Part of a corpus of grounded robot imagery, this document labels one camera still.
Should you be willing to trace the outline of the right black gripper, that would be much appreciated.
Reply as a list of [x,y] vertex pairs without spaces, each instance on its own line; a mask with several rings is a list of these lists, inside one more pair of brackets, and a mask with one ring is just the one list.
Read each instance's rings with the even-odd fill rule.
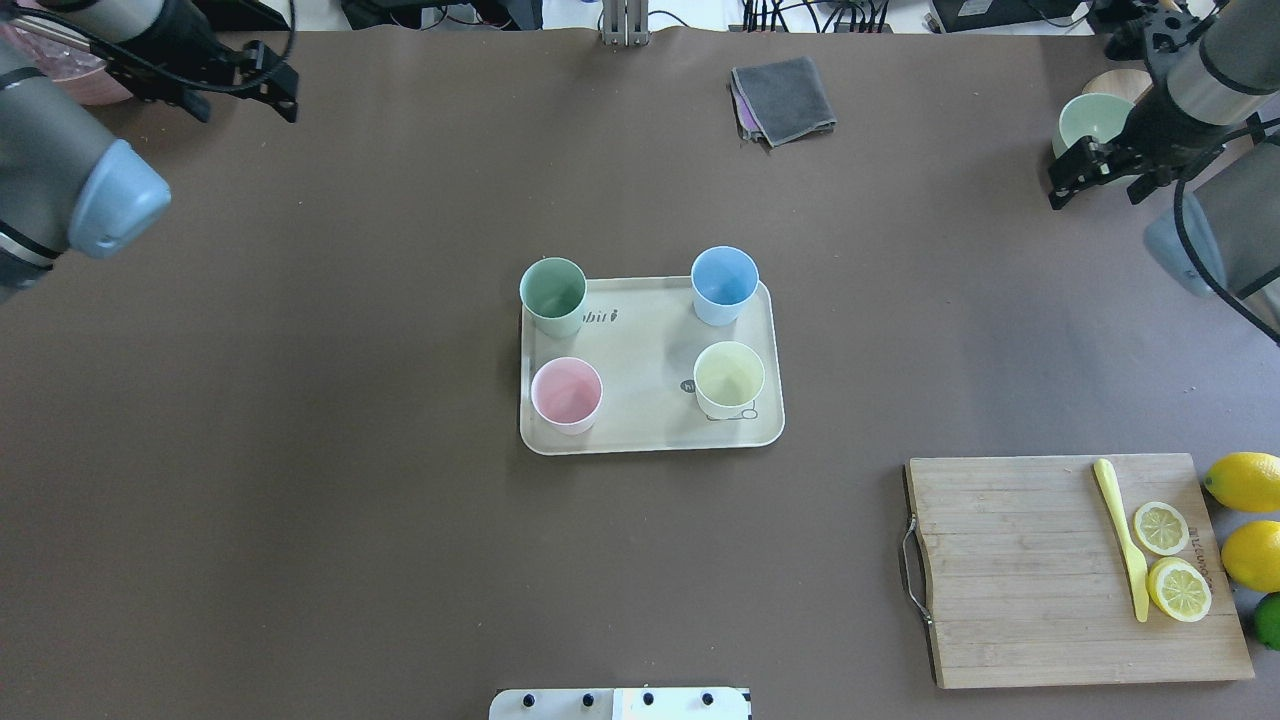
[[1120,135],[1110,142],[1078,138],[1048,167],[1050,206],[1065,208],[1075,196],[1128,173],[1111,172],[1112,150],[1121,150],[1121,167],[1135,176],[1126,196],[1137,205],[1158,187],[1171,184],[1189,167],[1197,176],[1206,163],[1198,156],[1221,142],[1231,122],[1211,124],[1194,117],[1172,97],[1172,69],[1199,58],[1198,41],[1213,26],[1216,10],[1199,18],[1175,1],[1111,1],[1117,28],[1107,44],[1110,59],[1146,64],[1152,85],[1134,102]]

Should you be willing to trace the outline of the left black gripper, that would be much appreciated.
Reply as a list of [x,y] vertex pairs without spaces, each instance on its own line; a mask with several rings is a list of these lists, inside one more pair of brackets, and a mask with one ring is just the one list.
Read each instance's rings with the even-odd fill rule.
[[210,118],[204,85],[271,108],[287,123],[300,114],[293,45],[276,53],[261,40],[239,53],[223,45],[192,1],[101,1],[100,38],[119,54],[109,73],[137,99],[179,108],[196,120]]

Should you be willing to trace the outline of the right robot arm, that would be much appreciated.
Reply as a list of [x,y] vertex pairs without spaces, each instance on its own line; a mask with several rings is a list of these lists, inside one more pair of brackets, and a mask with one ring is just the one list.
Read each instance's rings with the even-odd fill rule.
[[1279,8],[1216,1],[1105,1],[1106,55],[1139,60],[1152,85],[1111,138],[1068,141],[1050,163],[1048,201],[1128,179],[1132,204],[1172,190],[1144,232],[1149,255],[1189,292],[1215,296],[1277,340]]

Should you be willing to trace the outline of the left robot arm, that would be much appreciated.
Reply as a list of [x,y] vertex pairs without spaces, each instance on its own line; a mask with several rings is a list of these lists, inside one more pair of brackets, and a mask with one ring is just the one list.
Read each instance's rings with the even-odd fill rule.
[[[191,1],[3,4],[3,22],[35,18],[81,36],[133,96],[207,120],[209,94],[298,114],[287,53],[261,41],[234,50]],[[59,88],[22,50],[3,44],[3,297],[35,287],[69,251],[110,258],[169,208],[169,184],[133,147]]]

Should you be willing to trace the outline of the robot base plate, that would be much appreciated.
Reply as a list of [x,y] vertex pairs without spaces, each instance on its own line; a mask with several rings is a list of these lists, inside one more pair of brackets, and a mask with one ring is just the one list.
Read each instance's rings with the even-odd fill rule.
[[749,689],[728,685],[506,689],[489,719],[751,719]]

